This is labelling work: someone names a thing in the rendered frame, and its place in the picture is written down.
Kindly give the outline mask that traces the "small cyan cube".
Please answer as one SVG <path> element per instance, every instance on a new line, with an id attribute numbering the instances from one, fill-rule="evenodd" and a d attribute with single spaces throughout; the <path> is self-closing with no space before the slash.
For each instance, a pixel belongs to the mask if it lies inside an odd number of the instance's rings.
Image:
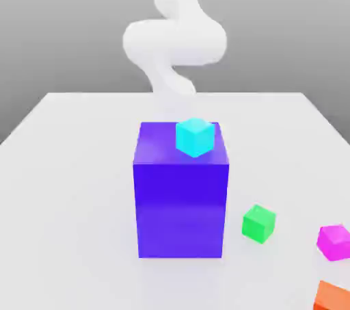
<path id="1" fill-rule="evenodd" d="M 215 143 L 215 124 L 201 118 L 176 123 L 176 148 L 190 157 L 212 151 Z"/>

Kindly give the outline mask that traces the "small green cube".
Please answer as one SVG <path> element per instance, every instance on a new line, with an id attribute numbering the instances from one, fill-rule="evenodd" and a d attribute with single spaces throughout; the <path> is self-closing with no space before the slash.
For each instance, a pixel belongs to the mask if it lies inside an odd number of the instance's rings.
<path id="1" fill-rule="evenodd" d="M 260 205 L 254 205 L 244 216 L 242 234 L 264 244 L 275 228 L 276 213 Z"/>

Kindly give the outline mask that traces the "small magenta cube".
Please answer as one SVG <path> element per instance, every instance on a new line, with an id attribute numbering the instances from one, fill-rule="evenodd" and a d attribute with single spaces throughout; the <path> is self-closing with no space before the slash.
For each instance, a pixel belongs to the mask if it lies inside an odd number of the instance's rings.
<path id="1" fill-rule="evenodd" d="M 342 224 L 321 227 L 317 247 L 328 261 L 350 259 L 350 232 Z"/>

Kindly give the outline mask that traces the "large purple box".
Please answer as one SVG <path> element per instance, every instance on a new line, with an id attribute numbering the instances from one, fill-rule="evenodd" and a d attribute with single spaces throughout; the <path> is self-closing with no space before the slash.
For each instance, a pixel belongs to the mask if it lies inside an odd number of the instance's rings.
<path id="1" fill-rule="evenodd" d="M 176 149 L 173 122 L 142 122 L 133 160 L 137 245 L 141 258 L 220 258 L 229 160 L 215 125 L 212 151 Z"/>

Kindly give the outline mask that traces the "large orange box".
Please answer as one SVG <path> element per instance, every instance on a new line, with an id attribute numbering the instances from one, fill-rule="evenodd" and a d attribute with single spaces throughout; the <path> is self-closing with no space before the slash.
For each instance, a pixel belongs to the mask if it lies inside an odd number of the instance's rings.
<path id="1" fill-rule="evenodd" d="M 320 281 L 313 310 L 350 310 L 350 291 Z"/>

